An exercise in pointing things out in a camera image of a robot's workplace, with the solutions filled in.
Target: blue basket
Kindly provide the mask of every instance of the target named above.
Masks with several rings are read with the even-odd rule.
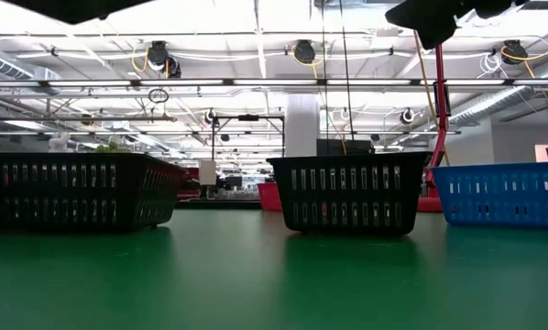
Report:
[[[433,169],[452,225],[548,228],[548,162]]]

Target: basket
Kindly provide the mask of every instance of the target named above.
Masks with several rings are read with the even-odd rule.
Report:
[[[405,235],[427,152],[268,159],[290,230]]]
[[[548,228],[548,162],[433,169],[452,225]]]
[[[170,220],[182,175],[141,154],[0,153],[0,229],[155,226]]]
[[[282,211],[280,196],[278,194],[278,185],[273,182],[259,183],[259,201],[264,211]]]

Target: wall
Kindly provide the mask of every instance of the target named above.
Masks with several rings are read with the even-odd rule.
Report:
[[[492,137],[497,163],[535,161],[534,145],[548,144],[548,124],[493,125]]]
[[[463,127],[461,131],[461,135],[447,136],[445,140],[451,165],[494,163],[490,118],[483,119],[478,126]]]

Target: table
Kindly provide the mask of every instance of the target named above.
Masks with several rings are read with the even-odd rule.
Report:
[[[281,214],[175,211],[128,235],[0,234],[0,330],[548,329],[548,231],[302,236]]]

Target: black basket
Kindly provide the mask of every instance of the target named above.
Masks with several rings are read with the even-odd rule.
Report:
[[[268,159],[290,230],[406,235],[427,152]]]
[[[0,229],[127,231],[165,223],[183,173],[140,154],[0,153]]]

